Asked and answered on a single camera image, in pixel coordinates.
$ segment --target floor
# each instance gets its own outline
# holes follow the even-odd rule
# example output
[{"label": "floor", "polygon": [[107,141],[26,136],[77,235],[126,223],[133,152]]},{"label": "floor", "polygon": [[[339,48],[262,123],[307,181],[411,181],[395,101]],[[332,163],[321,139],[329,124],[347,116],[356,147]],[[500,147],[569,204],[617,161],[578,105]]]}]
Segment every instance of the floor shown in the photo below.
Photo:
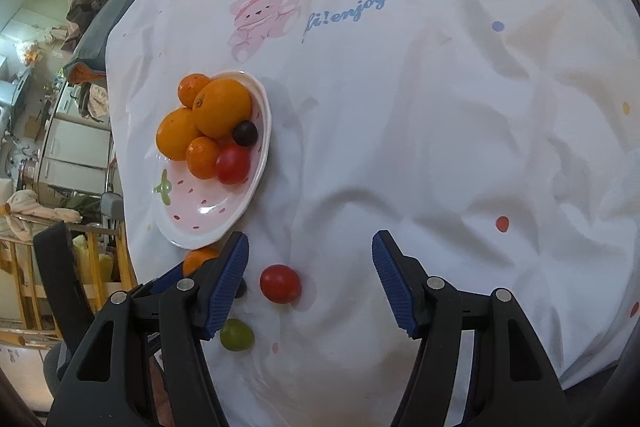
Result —
[{"label": "floor", "polygon": [[49,412],[53,397],[44,380],[42,360],[47,351],[0,344],[0,367],[27,406]]}]

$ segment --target oval plate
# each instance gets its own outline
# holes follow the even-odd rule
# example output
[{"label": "oval plate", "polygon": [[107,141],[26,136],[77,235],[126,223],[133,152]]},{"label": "oval plate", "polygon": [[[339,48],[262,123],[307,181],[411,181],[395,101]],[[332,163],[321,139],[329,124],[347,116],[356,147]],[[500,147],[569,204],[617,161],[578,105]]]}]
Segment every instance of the oval plate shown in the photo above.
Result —
[{"label": "oval plate", "polygon": [[271,139],[271,110],[259,80],[244,71],[223,71],[211,78],[233,78],[249,90],[258,141],[251,147],[247,178],[237,185],[223,185],[215,178],[199,180],[189,172],[187,162],[170,161],[158,153],[152,187],[154,218],[164,237],[189,250],[220,240],[244,214],[264,172]]}]

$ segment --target red cherry tomato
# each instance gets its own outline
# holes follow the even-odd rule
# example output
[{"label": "red cherry tomato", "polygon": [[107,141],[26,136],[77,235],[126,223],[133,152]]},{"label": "red cherry tomato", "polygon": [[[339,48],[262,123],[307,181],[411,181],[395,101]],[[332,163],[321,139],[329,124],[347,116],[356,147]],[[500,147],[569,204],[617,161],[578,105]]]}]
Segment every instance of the red cherry tomato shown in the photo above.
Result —
[{"label": "red cherry tomato", "polygon": [[260,290],[276,304],[289,304],[302,293],[300,277],[284,264],[273,264],[260,275]]},{"label": "red cherry tomato", "polygon": [[220,151],[216,160],[216,174],[220,183],[235,185],[246,178],[249,166],[249,151],[231,143]]}]

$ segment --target green fruit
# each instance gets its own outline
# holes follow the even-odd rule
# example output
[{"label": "green fruit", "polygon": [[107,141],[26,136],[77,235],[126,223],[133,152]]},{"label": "green fruit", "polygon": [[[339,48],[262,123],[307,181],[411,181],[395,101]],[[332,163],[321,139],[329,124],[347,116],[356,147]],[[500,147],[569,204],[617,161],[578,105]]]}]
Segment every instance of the green fruit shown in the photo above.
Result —
[{"label": "green fruit", "polygon": [[229,351],[244,351],[254,345],[254,332],[238,319],[227,319],[220,330],[220,342]]}]

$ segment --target orange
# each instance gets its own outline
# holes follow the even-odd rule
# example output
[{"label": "orange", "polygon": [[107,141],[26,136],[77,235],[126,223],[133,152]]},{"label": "orange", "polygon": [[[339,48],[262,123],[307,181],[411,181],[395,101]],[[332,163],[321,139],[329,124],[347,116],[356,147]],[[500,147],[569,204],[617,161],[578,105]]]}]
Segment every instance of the orange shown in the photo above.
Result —
[{"label": "orange", "polygon": [[198,93],[210,82],[211,79],[205,74],[188,74],[178,84],[178,99],[184,107],[192,108]]},{"label": "orange", "polygon": [[182,261],[182,275],[185,277],[190,276],[195,272],[205,261],[209,259],[217,259],[220,252],[212,247],[202,247],[197,250],[191,250],[187,257]]},{"label": "orange", "polygon": [[187,147],[202,133],[193,121],[191,109],[181,107],[171,111],[160,122],[156,132],[158,150],[170,160],[187,159]]},{"label": "orange", "polygon": [[210,180],[216,175],[216,160],[220,146],[207,136],[200,136],[187,147],[187,168],[201,180]]},{"label": "orange", "polygon": [[216,140],[229,136],[236,125],[250,117],[251,95],[232,78],[212,80],[193,103],[193,118],[198,129]]}]

